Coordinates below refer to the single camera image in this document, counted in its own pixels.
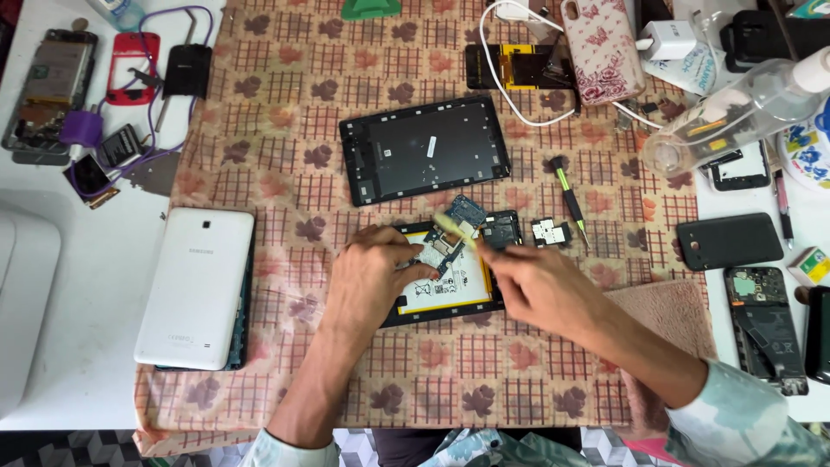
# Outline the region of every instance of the person's right hand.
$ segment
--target person's right hand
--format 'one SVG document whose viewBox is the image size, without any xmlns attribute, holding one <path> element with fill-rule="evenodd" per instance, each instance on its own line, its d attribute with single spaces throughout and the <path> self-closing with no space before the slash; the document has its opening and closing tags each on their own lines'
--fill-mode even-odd
<svg viewBox="0 0 830 467">
<path fill-rule="evenodd" d="M 497 253 L 481 240 L 478 253 L 487 261 L 505 300 L 507 313 L 578 344 L 617 309 L 576 265 L 552 248 L 507 247 Z"/>
</svg>

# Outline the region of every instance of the tablecloth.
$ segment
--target tablecloth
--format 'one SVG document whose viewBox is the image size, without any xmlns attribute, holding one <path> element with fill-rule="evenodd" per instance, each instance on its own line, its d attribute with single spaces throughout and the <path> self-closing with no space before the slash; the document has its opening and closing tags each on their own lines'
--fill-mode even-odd
<svg viewBox="0 0 830 467">
<path fill-rule="evenodd" d="M 638 124 L 614 130 L 611 106 L 583 108 L 546 127 L 524 125 L 493 91 L 512 159 L 509 179 L 357 209 L 349 199 L 340 120 L 471 94 L 463 48 L 480 41 L 481 0 L 403 0 L 403 12 L 359 22 L 332 0 L 229 0 L 214 47 L 209 96 L 190 125 L 172 206 L 256 216 L 248 360 L 234 372 L 162 373 L 138 365 L 135 439 L 143 455 L 247 441 L 286 393 L 325 312 L 330 266 L 349 236 L 371 224 L 429 219 L 458 194 L 488 211 L 570 221 L 550 164 L 565 155 L 593 249 L 564 250 L 609 290 L 701 273 L 682 264 L 674 227 L 695 220 L 691 174 L 661 179 L 637 157 Z M 549 5 L 554 20 L 559 2 Z M 491 19 L 490 43 L 537 43 L 519 22 Z M 681 91 L 648 78 L 641 103 L 665 123 Z M 549 120 L 569 91 L 511 91 L 521 111 Z M 576 226 L 571 222 L 576 233 Z M 377 333 L 358 364 L 344 427 L 624 425 L 619 370 L 504 312 Z"/>
</svg>

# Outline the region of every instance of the white samsung tablet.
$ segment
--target white samsung tablet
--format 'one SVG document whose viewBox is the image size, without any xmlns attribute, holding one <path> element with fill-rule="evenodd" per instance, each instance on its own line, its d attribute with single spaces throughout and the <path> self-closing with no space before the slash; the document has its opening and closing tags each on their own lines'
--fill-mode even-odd
<svg viewBox="0 0 830 467">
<path fill-rule="evenodd" d="M 225 366 L 253 229 L 249 213 L 170 211 L 135 344 L 138 363 Z"/>
</svg>

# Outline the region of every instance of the patterned shirt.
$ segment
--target patterned shirt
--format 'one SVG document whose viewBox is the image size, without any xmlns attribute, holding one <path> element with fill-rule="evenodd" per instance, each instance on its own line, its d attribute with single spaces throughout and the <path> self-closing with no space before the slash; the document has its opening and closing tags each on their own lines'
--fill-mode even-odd
<svg viewBox="0 0 830 467">
<path fill-rule="evenodd" d="M 709 361 L 703 391 L 688 406 L 666 410 L 666 452 L 685 465 L 830 467 L 830 445 L 787 416 L 774 388 L 741 370 Z M 287 445 L 262 430 L 242 467 L 337 467 L 334 441 L 319 450 Z M 453 430 L 421 467 L 590 467 L 569 447 L 533 433 L 514 440 L 495 429 Z"/>
</svg>

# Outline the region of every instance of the bottle cap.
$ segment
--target bottle cap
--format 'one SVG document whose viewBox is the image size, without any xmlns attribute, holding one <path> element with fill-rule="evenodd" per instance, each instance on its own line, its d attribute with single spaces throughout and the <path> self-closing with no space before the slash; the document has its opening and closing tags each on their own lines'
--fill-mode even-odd
<svg viewBox="0 0 830 467">
<path fill-rule="evenodd" d="M 818 94 L 830 89 L 830 46 L 796 63 L 793 79 L 805 91 Z"/>
</svg>

